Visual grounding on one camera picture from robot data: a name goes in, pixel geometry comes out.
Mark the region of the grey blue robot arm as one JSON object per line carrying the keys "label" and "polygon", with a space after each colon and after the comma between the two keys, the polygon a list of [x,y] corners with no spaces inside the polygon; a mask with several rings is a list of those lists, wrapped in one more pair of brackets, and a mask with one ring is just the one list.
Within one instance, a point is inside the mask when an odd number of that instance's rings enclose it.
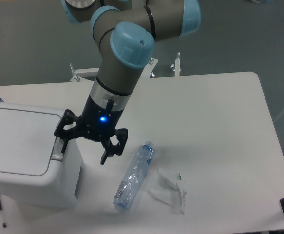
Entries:
{"label": "grey blue robot arm", "polygon": [[65,152],[83,137],[104,147],[101,162],[123,153],[128,130],[116,125],[151,59],[155,43],[195,32],[201,22],[196,0],[147,0],[131,8],[129,0],[64,0],[71,22],[89,22],[102,64],[82,114],[65,110],[55,129]]}

